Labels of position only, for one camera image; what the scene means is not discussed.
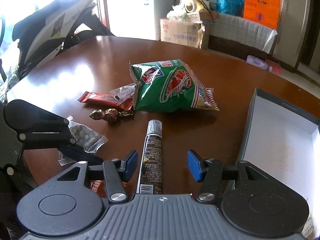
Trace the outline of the white cloth covered cabinet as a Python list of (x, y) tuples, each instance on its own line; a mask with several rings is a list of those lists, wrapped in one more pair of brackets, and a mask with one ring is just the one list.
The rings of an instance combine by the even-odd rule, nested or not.
[(272, 54), (276, 29), (227, 14), (220, 14), (210, 28), (208, 48), (240, 59), (248, 55), (262, 60)]

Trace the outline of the orange paper bag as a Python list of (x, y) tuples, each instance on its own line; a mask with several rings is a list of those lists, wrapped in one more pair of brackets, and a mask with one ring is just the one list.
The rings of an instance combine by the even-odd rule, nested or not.
[(243, 18), (277, 29), (281, 0), (245, 0)]

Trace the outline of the brown cardboard box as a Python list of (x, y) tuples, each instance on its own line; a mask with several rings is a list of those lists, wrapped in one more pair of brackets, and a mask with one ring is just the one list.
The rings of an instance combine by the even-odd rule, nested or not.
[(161, 19), (161, 41), (207, 49), (212, 23)]

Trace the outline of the dark chocolate stick tube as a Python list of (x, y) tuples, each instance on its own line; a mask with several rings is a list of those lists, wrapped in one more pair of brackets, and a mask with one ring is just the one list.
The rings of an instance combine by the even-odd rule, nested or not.
[(148, 122), (140, 163), (137, 194), (162, 194), (163, 192), (163, 147), (162, 122)]

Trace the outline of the red flat object on floor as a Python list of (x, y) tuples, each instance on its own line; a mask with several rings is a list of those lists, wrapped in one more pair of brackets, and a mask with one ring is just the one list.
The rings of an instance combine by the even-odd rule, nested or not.
[(266, 63), (267, 63), (267, 70), (269, 72), (273, 72), (276, 74), (282, 73), (282, 68), (281, 68), (280, 62), (278, 60), (266, 59)]

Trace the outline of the black white folded stroller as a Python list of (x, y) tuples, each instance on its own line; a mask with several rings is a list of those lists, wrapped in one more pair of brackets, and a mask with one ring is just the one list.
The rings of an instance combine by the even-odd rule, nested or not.
[(95, 36), (112, 36), (94, 14), (95, 0), (54, 0), (35, 11), (12, 29), (17, 41), (18, 77), (27, 76), (63, 51)]

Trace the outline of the dark box with white interior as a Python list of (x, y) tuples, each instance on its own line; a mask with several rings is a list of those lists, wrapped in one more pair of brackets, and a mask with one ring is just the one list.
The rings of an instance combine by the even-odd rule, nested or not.
[(307, 239), (319, 239), (319, 118), (256, 88), (238, 160), (246, 160), (305, 198)]

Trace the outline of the green shrimp cracker bag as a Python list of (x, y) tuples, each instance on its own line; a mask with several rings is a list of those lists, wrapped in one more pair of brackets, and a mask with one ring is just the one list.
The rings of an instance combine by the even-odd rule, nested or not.
[(218, 111), (213, 89), (207, 88), (181, 60), (133, 64), (133, 107), (144, 112), (174, 112), (179, 109)]

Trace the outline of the red chocolate bar wrapper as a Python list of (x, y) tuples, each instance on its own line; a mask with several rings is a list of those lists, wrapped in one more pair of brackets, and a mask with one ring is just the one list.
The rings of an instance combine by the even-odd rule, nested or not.
[(128, 98), (123, 102), (120, 102), (110, 94), (101, 94), (88, 91), (85, 91), (84, 94), (82, 94), (82, 96), (78, 98), (78, 101), (81, 103), (87, 103), (89, 105), (104, 107), (106, 109), (115, 108), (121, 112), (128, 111), (133, 107), (133, 102), (131, 98)]

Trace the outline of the white plastic bags pile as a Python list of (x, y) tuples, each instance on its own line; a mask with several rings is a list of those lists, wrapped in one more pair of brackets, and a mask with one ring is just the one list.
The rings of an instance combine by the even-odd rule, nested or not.
[(188, 0), (180, 0), (178, 5), (173, 5), (172, 10), (167, 13), (167, 19), (172, 21), (187, 21), (185, 4)]

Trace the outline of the clear bag of round candies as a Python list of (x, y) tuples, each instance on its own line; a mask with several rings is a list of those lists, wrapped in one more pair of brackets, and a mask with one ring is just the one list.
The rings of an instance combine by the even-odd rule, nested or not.
[(71, 115), (63, 121), (68, 125), (75, 143), (84, 150), (85, 157), (92, 159), (94, 165), (95, 163), (98, 165), (102, 163), (103, 161), (96, 156), (96, 153), (108, 142), (107, 137), (84, 124), (73, 121), (73, 117)]

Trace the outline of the white mini fridge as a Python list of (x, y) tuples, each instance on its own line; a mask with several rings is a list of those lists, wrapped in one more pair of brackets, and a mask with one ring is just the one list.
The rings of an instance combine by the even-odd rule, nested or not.
[(109, 29), (117, 37), (160, 40), (160, 20), (174, 0), (107, 0)]

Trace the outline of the gold foil candy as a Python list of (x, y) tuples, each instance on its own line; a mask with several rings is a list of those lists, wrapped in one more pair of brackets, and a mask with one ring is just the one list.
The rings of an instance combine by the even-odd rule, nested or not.
[(89, 114), (89, 117), (93, 120), (104, 120), (108, 123), (114, 123), (117, 122), (120, 118), (126, 118), (133, 116), (135, 114), (135, 111), (133, 110), (127, 110), (127, 111), (118, 111), (115, 108), (109, 108), (107, 110), (94, 110), (92, 113)]

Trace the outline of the small cardboard box with tape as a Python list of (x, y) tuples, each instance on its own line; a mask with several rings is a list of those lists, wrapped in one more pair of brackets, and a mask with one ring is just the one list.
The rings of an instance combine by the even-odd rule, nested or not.
[(213, 22), (220, 19), (220, 14), (216, 11), (198, 11), (187, 13), (187, 19), (190, 22)]

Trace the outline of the purple detergent bottle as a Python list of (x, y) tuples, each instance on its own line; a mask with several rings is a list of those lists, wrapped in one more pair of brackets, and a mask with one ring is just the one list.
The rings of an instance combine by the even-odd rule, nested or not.
[(253, 65), (253, 66), (256, 66), (256, 67), (258, 67), (258, 68), (260, 68), (260, 69), (267, 70), (267, 71), (269, 71), (269, 72), (272, 71), (272, 67), (270, 67), (270, 66), (266, 63), (266, 61), (263, 61), (263, 60), (255, 57), (255, 56), (248, 55), (246, 62), (247, 62), (248, 64), (251, 64), (251, 65)]

